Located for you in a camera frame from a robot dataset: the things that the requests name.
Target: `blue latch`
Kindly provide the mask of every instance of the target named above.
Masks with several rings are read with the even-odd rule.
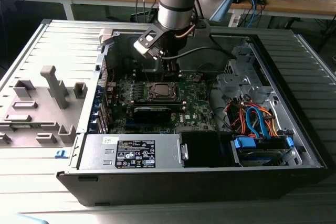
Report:
[[[69,152],[65,150],[58,150],[56,152],[55,158],[68,158]]]
[[[286,140],[287,140],[287,143],[288,143],[289,147],[292,148],[294,146],[293,139],[291,137],[287,137]]]
[[[252,137],[237,137],[234,140],[236,148],[255,148],[256,142]]]

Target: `green circuit board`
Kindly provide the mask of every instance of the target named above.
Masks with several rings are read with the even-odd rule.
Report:
[[[179,82],[136,82],[125,76],[117,82],[117,85],[116,99],[111,108],[113,125],[110,126],[110,133],[173,134],[180,131],[215,130],[215,121],[207,100],[206,82],[195,73],[184,74]],[[150,90],[162,92],[163,85],[167,85],[164,87],[169,98],[167,103],[161,102],[160,97],[155,99],[157,93],[150,92]],[[134,102],[138,102],[141,106],[171,108],[173,113],[169,123],[134,124],[132,108],[139,105]]]

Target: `warning label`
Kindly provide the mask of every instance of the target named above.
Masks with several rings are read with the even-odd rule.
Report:
[[[155,168],[155,140],[118,141],[115,166]]]

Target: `motherboard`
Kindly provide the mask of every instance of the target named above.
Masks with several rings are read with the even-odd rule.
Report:
[[[196,73],[183,74],[179,82],[124,76],[116,82],[111,115],[113,134],[215,130],[206,81]]]

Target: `robotic arm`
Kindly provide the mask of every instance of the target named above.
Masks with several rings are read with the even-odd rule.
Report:
[[[227,13],[233,0],[199,0],[205,7],[205,18],[214,21]],[[178,51],[185,47],[188,34],[197,29],[198,17],[195,0],[159,0],[158,21],[134,43],[146,58],[161,59],[165,77],[176,77],[179,65]]]

